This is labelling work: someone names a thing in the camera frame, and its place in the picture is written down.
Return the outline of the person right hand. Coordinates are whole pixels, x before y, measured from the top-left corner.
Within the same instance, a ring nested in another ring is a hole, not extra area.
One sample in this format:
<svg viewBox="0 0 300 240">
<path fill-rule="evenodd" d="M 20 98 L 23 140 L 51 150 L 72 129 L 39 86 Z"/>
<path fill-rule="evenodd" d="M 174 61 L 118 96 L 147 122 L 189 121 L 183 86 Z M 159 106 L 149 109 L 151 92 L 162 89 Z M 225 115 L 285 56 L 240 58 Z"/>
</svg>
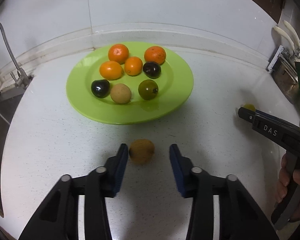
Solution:
<svg viewBox="0 0 300 240">
<path fill-rule="evenodd" d="M 278 203 L 282 202 L 286 196 L 288 189 L 287 186 L 290 182 L 290 175 L 286 169 L 287 165 L 287 154 L 284 154 L 281 160 L 281 169 L 279 171 L 279 178 L 276 185 L 275 199 Z M 294 170 L 293 180 L 300 185 L 300 170 Z M 290 222 L 297 222 L 300 220 L 300 203 L 293 215 L 290 217 Z"/>
</svg>

